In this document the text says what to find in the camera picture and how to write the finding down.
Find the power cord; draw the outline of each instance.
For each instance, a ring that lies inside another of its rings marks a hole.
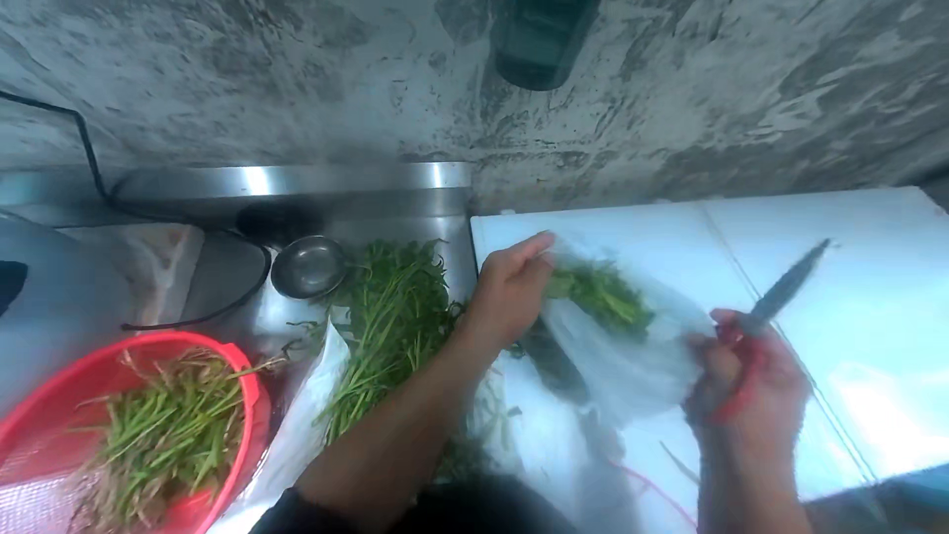
[[[15,95],[12,93],[7,93],[6,91],[2,91],[2,90],[0,90],[0,98],[15,102],[17,104],[28,105],[30,107],[37,107],[39,109],[52,111],[54,113],[61,113],[61,114],[72,117],[73,121],[76,122],[76,127],[79,129],[79,137],[83,141],[83,149],[85,150],[85,159],[89,164],[89,171],[92,173],[92,181],[96,187],[96,192],[102,198],[102,201],[105,203],[105,205],[111,208],[112,210],[115,210],[116,212],[119,212],[121,214],[130,216],[130,217],[134,217],[137,219],[146,219],[146,220],[152,220],[156,222],[173,222],[173,223],[179,223],[179,224],[191,224],[206,232],[219,232],[221,234],[226,234],[228,236],[237,238],[241,241],[244,241],[248,244],[251,244],[259,248],[261,254],[264,256],[264,269],[263,269],[263,272],[260,274],[260,277],[257,279],[256,282],[253,283],[251,288],[245,294],[243,294],[240,298],[238,298],[231,304],[228,304],[227,306],[215,312],[211,312],[210,314],[204,315],[202,317],[198,317],[196,319],[188,319],[185,321],[179,321],[175,323],[164,323],[164,324],[157,324],[157,325],[122,324],[121,328],[123,330],[136,331],[136,332],[149,331],[149,330],[165,330],[169,328],[178,328],[178,327],[190,326],[193,324],[201,323],[209,319],[213,319],[219,315],[223,315],[229,312],[230,310],[239,308],[243,306],[244,304],[247,304],[247,302],[251,300],[254,294],[260,291],[260,288],[264,286],[264,283],[267,281],[267,275],[270,273],[270,266],[273,262],[273,258],[270,256],[270,249],[268,249],[266,246],[259,243],[255,243],[251,241],[250,239],[246,238],[245,236],[242,236],[241,234],[234,232],[234,230],[219,227],[219,226],[214,226],[206,222],[199,222],[194,219],[189,219],[187,217],[172,217],[172,216],[141,213],[139,211],[130,209],[129,207],[122,205],[119,202],[119,200],[116,199],[114,195],[111,195],[108,191],[106,191],[105,184],[102,181],[102,173],[99,171],[99,162],[96,160],[96,153],[92,149],[92,142],[89,140],[89,132],[85,126],[85,118],[79,111],[76,111],[75,109],[69,109],[68,107],[60,107],[58,105],[47,104],[39,100],[34,100],[31,98]]]

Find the red string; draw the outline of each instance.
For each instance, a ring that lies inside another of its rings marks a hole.
[[[698,524],[696,523],[696,521],[695,521],[694,519],[692,519],[692,516],[689,515],[689,512],[685,511],[685,508],[683,508],[682,506],[680,506],[679,503],[677,503],[675,500],[673,500],[672,497],[669,497],[669,496],[665,493],[665,491],[662,491],[661,489],[659,489],[659,487],[656,486],[656,485],[653,483],[653,481],[651,481],[651,480],[647,479],[646,477],[640,475],[640,473],[638,473],[638,472],[636,472],[636,471],[630,469],[629,467],[626,467],[626,466],[623,466],[623,465],[621,465],[621,464],[617,464],[617,463],[614,463],[614,462],[610,462],[610,463],[613,464],[613,467],[616,467],[617,469],[620,469],[622,472],[626,473],[627,475],[629,475],[629,476],[631,476],[631,477],[633,477],[633,478],[639,480],[639,481],[642,482],[643,484],[646,484],[650,489],[653,489],[654,491],[656,491],[656,493],[659,493],[659,496],[662,497],[662,499],[664,499],[666,503],[669,503],[670,505],[672,505],[673,508],[676,509],[676,511],[679,513],[679,515],[682,516],[682,519],[684,519],[685,521],[689,522],[689,524],[690,524],[691,526],[693,526],[694,528],[698,529]]]

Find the concrete wall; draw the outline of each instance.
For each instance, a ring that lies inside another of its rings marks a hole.
[[[478,164],[482,211],[894,183],[949,147],[945,0],[603,0],[563,87],[491,0],[0,0],[0,88],[106,164]],[[0,168],[82,162],[0,103]]]

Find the metal bowl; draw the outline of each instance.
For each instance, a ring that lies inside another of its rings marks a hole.
[[[280,251],[270,281],[280,295],[315,298],[336,289],[346,276],[340,243],[323,236],[299,238]]]

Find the red plastic basket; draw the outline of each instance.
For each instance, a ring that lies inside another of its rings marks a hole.
[[[95,351],[62,370],[34,391],[0,423],[0,532],[65,533],[80,495],[67,478],[96,452],[102,436],[66,429],[108,421],[103,403],[77,408],[83,401],[139,388],[141,378],[120,362],[129,351],[142,369],[152,361],[206,347],[237,371],[251,364],[234,345],[200,334],[145,334]],[[172,502],[162,533],[203,534],[250,480],[267,445],[270,399],[258,377],[240,377],[244,397],[244,433],[231,473],[212,499],[210,490]]]

